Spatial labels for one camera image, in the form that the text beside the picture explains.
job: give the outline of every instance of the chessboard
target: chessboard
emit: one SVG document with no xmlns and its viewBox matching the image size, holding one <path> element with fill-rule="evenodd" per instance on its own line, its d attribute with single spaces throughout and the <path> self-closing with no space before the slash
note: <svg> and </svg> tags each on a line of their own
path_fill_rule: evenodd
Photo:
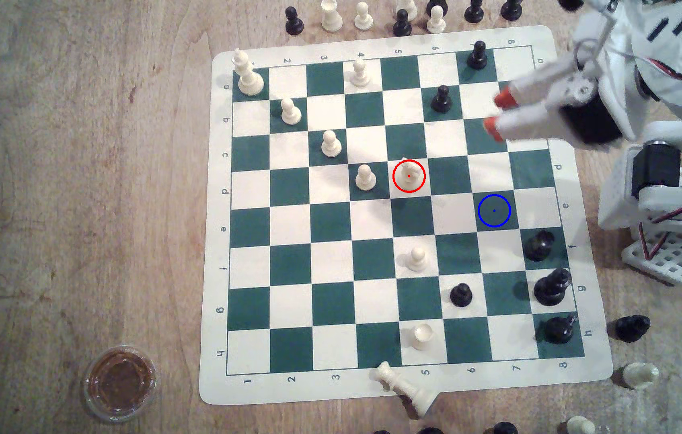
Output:
<svg viewBox="0 0 682 434">
<path fill-rule="evenodd" d="M 467 67 L 476 40 L 488 65 Z M 606 379 L 604 308 L 574 150 L 563 141 L 495 142 L 482 127 L 512 79 L 555 59 L 543 26 L 247 50 L 263 91 L 239 91 L 232 52 L 212 63 L 207 234 L 199 390 L 210 404 L 391 395 L 387 360 L 437 391 Z M 370 82 L 349 82 L 364 59 Z M 452 108 L 430 102 L 449 87 Z M 291 98 L 302 119 L 281 119 Z M 329 158 L 323 132 L 343 145 Z M 401 191 L 393 170 L 418 162 L 426 181 Z M 376 186 L 355 185 L 368 164 Z M 555 235 L 533 262 L 522 245 Z M 421 247 L 427 267 L 408 253 Z M 539 278 L 572 274 L 553 307 Z M 473 299 L 456 307 L 452 287 Z M 566 344 L 542 338 L 575 313 Z M 435 339 L 416 350 L 410 330 Z"/>
</svg>

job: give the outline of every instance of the white chess piece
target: white chess piece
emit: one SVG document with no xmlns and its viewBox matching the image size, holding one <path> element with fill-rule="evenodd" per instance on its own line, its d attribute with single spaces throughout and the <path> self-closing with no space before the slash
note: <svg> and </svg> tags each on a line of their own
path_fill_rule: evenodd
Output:
<svg viewBox="0 0 682 434">
<path fill-rule="evenodd" d="M 422 323 L 411 329 L 411 344 L 416 350 L 423 351 L 430 348 L 435 335 L 430 324 Z"/>
<path fill-rule="evenodd" d="M 421 185 L 423 173 L 418 164 L 414 162 L 404 162 L 401 164 L 400 180 L 397 182 L 400 188 L 410 192 Z"/>
<path fill-rule="evenodd" d="M 567 421 L 567 434 L 594 434 L 596 426 L 584 416 L 573 416 Z"/>
<path fill-rule="evenodd" d="M 234 71 L 239 74 L 239 90 L 247 96 L 257 95 L 263 90 L 263 77 L 252 70 L 250 56 L 239 49 L 234 50 Z"/>
<path fill-rule="evenodd" d="M 660 370 L 652 363 L 634 362 L 623 368 L 623 380 L 632 389 L 645 389 L 659 377 Z"/>
<path fill-rule="evenodd" d="M 419 15 L 419 10 L 416 8 L 416 3 L 413 0 L 397 0 L 394 4 L 394 15 L 397 15 L 397 11 L 401 9 L 405 9 L 405 12 L 408 12 L 409 23 Z"/>
<path fill-rule="evenodd" d="M 427 268 L 427 253 L 421 247 L 413 247 L 406 260 L 406 265 L 411 271 L 424 271 Z"/>
<path fill-rule="evenodd" d="M 432 6 L 431 17 L 427 20 L 427 30 L 429 30 L 430 33 L 443 33 L 445 30 L 443 8 L 440 5 Z"/>
<path fill-rule="evenodd" d="M 407 396 L 411 400 L 413 408 L 416 409 L 416 413 L 419 418 L 423 418 L 430 411 L 432 403 L 438 397 L 436 391 L 430 389 L 418 388 L 406 381 L 401 377 L 400 374 L 396 373 L 389 366 L 389 363 L 383 361 L 376 368 L 374 373 L 376 380 L 385 381 L 391 389 L 398 389 L 403 392 L 403 395 Z"/>
<path fill-rule="evenodd" d="M 282 120 L 288 125 L 295 125 L 301 121 L 301 109 L 293 104 L 290 98 L 285 98 L 280 103 L 282 105 Z"/>
<path fill-rule="evenodd" d="M 320 8 L 323 10 L 323 29 L 331 33 L 338 32 L 343 25 L 343 18 L 336 10 L 338 9 L 336 0 L 323 0 L 320 3 Z"/>
<path fill-rule="evenodd" d="M 354 17 L 354 25 L 360 30 L 370 29 L 374 25 L 374 17 L 368 13 L 368 4 L 365 2 L 357 3 L 357 16 Z"/>
<path fill-rule="evenodd" d="M 376 186 L 376 174 L 370 171 L 368 164 L 361 164 L 357 168 L 357 176 L 354 179 L 354 183 L 357 184 L 357 188 L 367 192 Z"/>
<path fill-rule="evenodd" d="M 341 142 L 336 138 L 336 133 L 327 130 L 323 133 L 323 144 L 321 146 L 323 154 L 327 157 L 336 157 L 341 153 Z"/>
<path fill-rule="evenodd" d="M 352 64 L 354 68 L 354 76 L 352 77 L 352 84 L 357 87 L 365 87 L 370 83 L 370 76 L 365 71 L 365 60 L 357 59 Z"/>
</svg>

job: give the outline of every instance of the blue circle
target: blue circle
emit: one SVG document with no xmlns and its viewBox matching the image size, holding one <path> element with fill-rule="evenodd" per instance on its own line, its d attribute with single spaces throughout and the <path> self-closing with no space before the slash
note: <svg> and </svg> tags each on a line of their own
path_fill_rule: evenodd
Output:
<svg viewBox="0 0 682 434">
<path fill-rule="evenodd" d="M 489 223 L 486 223 L 485 220 L 483 220 L 483 217 L 481 217 L 481 205 L 483 205 L 483 201 L 492 196 L 501 198 L 507 204 L 507 219 L 505 219 L 505 221 L 499 225 L 490 225 Z M 489 228 L 499 228 L 500 226 L 504 226 L 505 223 L 510 221 L 510 215 L 512 215 L 512 207 L 510 206 L 510 202 L 507 200 L 505 196 L 502 196 L 500 194 L 488 194 L 483 199 L 481 199 L 481 202 L 478 204 L 478 218 L 481 219 L 481 222 L 483 222 L 483 224 L 487 225 Z"/>
</svg>

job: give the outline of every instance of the wooden table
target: wooden table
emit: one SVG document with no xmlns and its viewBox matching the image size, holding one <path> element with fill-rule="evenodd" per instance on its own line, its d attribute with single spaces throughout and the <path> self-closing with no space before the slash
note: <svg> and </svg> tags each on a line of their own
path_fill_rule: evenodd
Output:
<svg viewBox="0 0 682 434">
<path fill-rule="evenodd" d="M 643 392 L 612 380 L 442 394 L 425 420 L 401 400 L 210 406 L 198 372 L 209 135 L 210 64 L 220 51 L 390 36 L 392 1 L 371 2 L 367 33 L 322 31 L 318 0 L 284 2 L 0 2 L 0 432 L 326 432 L 393 434 L 423 426 L 481 433 L 510 420 L 555 432 L 573 414 L 598 432 L 682 433 L 682 287 L 628 270 L 625 231 L 597 227 L 599 186 L 617 152 L 578 152 L 606 320 L 643 313 L 652 329 L 612 341 L 616 367 L 648 360 L 662 380 Z M 423 9 L 424 0 L 417 2 Z M 486 18 L 449 30 L 504 27 Z M 229 5 L 236 5 L 236 13 Z M 524 2 L 514 25 L 547 25 L 567 48 L 573 15 Z M 424 18 L 414 33 L 424 33 Z M 158 364 L 160 393 L 139 419 L 106 426 L 82 405 L 80 376 L 100 351 L 133 344 Z"/>
</svg>

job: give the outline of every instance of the black pawn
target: black pawn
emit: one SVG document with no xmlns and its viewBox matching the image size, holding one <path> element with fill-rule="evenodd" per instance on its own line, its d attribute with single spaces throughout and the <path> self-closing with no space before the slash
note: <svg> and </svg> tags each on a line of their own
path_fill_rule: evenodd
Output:
<svg viewBox="0 0 682 434">
<path fill-rule="evenodd" d="M 518 434 L 518 429 L 510 422 L 500 422 L 494 425 L 494 434 Z"/>
<path fill-rule="evenodd" d="M 507 21 L 516 21 L 518 18 L 521 18 L 521 13 L 523 13 L 521 1 L 522 0 L 507 0 L 507 2 L 501 6 L 499 14 Z"/>
<path fill-rule="evenodd" d="M 577 317 L 570 313 L 566 318 L 554 317 L 545 321 L 545 340 L 551 344 L 565 344 L 574 334 L 574 321 Z"/>
<path fill-rule="evenodd" d="M 585 4 L 583 0 L 558 0 L 561 9 L 567 12 L 577 12 L 577 10 Z"/>
<path fill-rule="evenodd" d="M 545 260 L 553 249 L 556 236 L 552 232 L 539 231 L 523 245 L 523 255 L 530 261 Z"/>
<path fill-rule="evenodd" d="M 485 54 L 485 43 L 483 41 L 475 42 L 472 45 L 472 53 L 467 56 L 467 66 L 473 70 L 482 70 L 489 62 L 489 58 Z"/>
<path fill-rule="evenodd" d="M 433 6 L 440 6 L 443 9 L 443 16 L 448 14 L 448 4 L 445 0 L 430 0 L 427 2 L 427 15 L 432 16 Z"/>
<path fill-rule="evenodd" d="M 451 290 L 451 302 L 456 307 L 466 307 L 472 301 L 472 291 L 467 283 L 459 283 Z"/>
<path fill-rule="evenodd" d="M 632 317 L 622 317 L 615 324 L 617 337 L 628 344 L 641 339 L 644 333 L 649 330 L 652 322 L 644 315 L 634 315 Z"/>
<path fill-rule="evenodd" d="M 451 110 L 451 97 L 448 95 L 448 86 L 438 87 L 438 94 L 432 98 L 432 110 L 438 113 L 448 113 Z"/>
<path fill-rule="evenodd" d="M 401 9 L 395 15 L 397 21 L 392 26 L 392 33 L 395 36 L 408 36 L 411 34 L 411 24 L 408 22 L 408 11 Z"/>
<path fill-rule="evenodd" d="M 285 9 L 285 16 L 288 17 L 288 22 L 285 23 L 285 31 L 293 36 L 299 35 L 303 32 L 303 21 L 298 18 L 298 11 L 292 6 Z"/>
<path fill-rule="evenodd" d="M 563 300 L 571 282 L 571 273 L 556 268 L 534 284 L 534 297 L 545 306 L 555 306 Z"/>
<path fill-rule="evenodd" d="M 467 21 L 467 23 L 476 24 L 481 22 L 483 19 L 483 9 L 481 8 L 482 4 L 483 0 L 470 1 L 470 7 L 464 10 L 464 20 Z"/>
</svg>

